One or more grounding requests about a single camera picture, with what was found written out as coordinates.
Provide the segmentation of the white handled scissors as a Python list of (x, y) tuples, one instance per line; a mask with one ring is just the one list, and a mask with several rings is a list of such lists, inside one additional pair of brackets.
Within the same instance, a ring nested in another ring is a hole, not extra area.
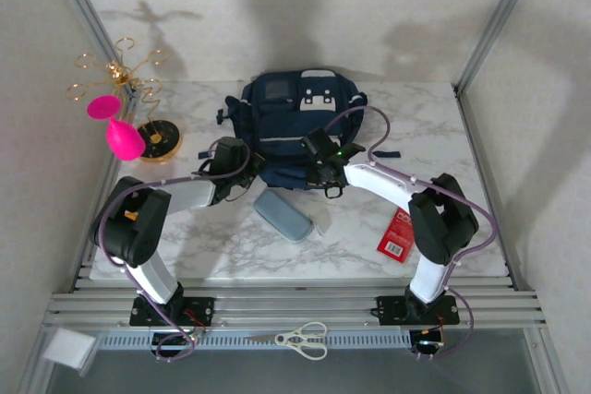
[(327, 326), (319, 321), (307, 322), (288, 332), (247, 337), (248, 341), (269, 343), (297, 352), (310, 361), (323, 360), (328, 354), (324, 340)]

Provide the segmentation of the black control board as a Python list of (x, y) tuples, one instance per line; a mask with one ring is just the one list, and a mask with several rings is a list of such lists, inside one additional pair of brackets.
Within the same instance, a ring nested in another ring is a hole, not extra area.
[(445, 345), (443, 328), (427, 328), (410, 331), (411, 352), (434, 355)]

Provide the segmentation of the pink plastic goblet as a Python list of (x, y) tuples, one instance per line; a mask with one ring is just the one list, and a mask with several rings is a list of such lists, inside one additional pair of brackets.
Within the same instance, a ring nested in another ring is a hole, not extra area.
[(120, 110), (121, 101), (115, 95), (103, 95), (89, 103), (87, 115), (107, 121), (105, 138), (112, 153), (120, 161), (133, 161), (143, 154), (146, 144), (132, 124), (115, 118)]

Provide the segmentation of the red retail package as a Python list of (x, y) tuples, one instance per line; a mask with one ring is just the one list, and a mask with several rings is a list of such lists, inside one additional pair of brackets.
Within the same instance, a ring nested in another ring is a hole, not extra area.
[(377, 246), (377, 251), (390, 259), (404, 263), (414, 244), (410, 215), (403, 209), (397, 209)]

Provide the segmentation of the white paper pad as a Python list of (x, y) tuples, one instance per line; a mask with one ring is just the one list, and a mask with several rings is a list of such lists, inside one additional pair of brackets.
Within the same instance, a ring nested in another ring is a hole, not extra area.
[(99, 339), (68, 328), (57, 328), (42, 352), (42, 358), (67, 366), (84, 375), (97, 352)]

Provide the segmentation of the aluminium rail frame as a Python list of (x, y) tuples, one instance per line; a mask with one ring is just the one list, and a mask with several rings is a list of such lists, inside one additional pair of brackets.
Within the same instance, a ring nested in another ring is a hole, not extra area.
[[(214, 298), (215, 330), (292, 328), (321, 321), (336, 330), (375, 329), (370, 314), (379, 296), (401, 295), (406, 279), (214, 280), (184, 279), (188, 296)], [(460, 325), (476, 328), (544, 328), (533, 291), (517, 291), (509, 278), (460, 277), (451, 281), (468, 307), (458, 308)], [(70, 293), (50, 299), (42, 324), (90, 329), (127, 329), (136, 296), (128, 281), (79, 279)]]

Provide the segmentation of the grey-blue pencil case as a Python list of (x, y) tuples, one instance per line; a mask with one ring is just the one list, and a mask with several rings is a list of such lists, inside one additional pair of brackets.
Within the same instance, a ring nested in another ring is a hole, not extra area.
[(290, 242), (303, 241), (314, 229), (308, 216), (269, 188), (255, 199), (253, 208), (262, 219)]

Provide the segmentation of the navy blue backpack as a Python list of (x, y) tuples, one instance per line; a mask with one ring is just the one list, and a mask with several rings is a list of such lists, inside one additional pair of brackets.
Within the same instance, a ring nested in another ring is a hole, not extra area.
[(267, 73), (228, 96), (217, 122), (230, 120), (235, 138), (264, 158), (259, 177), (270, 187), (308, 185), (309, 156), (301, 139), (322, 128), (339, 146), (355, 143), (368, 97), (341, 74), (326, 69)]

